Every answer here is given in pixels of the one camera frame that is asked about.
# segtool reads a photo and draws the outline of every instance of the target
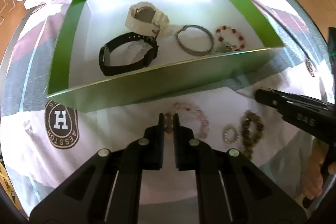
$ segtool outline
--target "black watch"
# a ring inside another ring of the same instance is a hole
[[[117,47],[122,44],[131,42],[131,41],[139,41],[143,39],[146,43],[152,46],[150,48],[143,59],[138,62],[125,65],[125,66],[110,66],[110,54]],[[156,43],[156,40],[153,37],[146,37],[143,35],[136,34],[134,32],[129,32],[126,34],[122,34],[110,42],[106,43],[99,52],[99,67],[105,76],[113,76],[121,73],[142,69],[144,67],[148,67],[153,59],[155,59],[158,55],[159,46]]]

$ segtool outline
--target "hand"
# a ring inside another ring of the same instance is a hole
[[[328,145],[315,139],[311,155],[308,158],[307,171],[303,177],[303,194],[309,199],[314,199],[322,194],[321,166],[327,152]],[[330,174],[336,174],[336,162],[329,165],[328,171]]]

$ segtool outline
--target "bed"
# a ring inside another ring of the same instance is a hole
[[[234,145],[223,142],[223,126],[229,122],[239,124],[246,110],[258,113],[265,125],[265,137],[255,148],[252,162],[289,196],[296,198],[301,193],[301,178],[313,137],[283,122],[274,109],[258,105],[253,91],[266,86],[334,102],[327,47],[295,0],[259,1],[298,37],[309,53],[313,68],[307,65],[303,52],[289,35],[262,11],[286,48],[261,69],[150,102],[77,112],[80,137],[70,149],[53,147],[45,127],[49,68],[68,4],[65,1],[29,10],[21,23],[24,27],[12,39],[13,50],[6,52],[9,66],[3,83],[0,127],[6,169],[27,215],[99,149],[125,148],[142,136],[145,128],[155,125],[159,113],[165,113],[175,102],[192,102],[204,110],[210,122],[205,142],[221,151],[242,149],[241,142]],[[237,107],[227,109],[233,102]],[[199,124],[188,115],[181,114],[180,122],[194,132],[199,129]],[[139,223],[198,223],[194,175],[177,172],[172,139],[169,135],[165,138],[164,168],[159,173],[143,174]],[[318,203],[316,200],[311,209]]]

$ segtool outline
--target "screw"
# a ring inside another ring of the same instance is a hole
[[[237,157],[239,155],[239,151],[237,149],[230,149],[229,150],[229,155],[231,157]]]
[[[99,150],[98,155],[101,156],[101,157],[106,157],[109,153],[110,153],[110,151],[108,149],[104,148],[104,149]]]
[[[148,145],[149,144],[149,140],[146,139],[146,138],[142,138],[142,139],[138,140],[138,143],[140,145]]]
[[[191,140],[189,141],[189,144],[190,144],[191,146],[198,146],[198,145],[200,144],[200,142],[199,142],[199,140],[191,139]]]

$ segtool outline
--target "round logo patch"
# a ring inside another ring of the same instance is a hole
[[[44,112],[45,128],[51,144],[59,149],[73,147],[79,139],[77,111],[48,101]]]

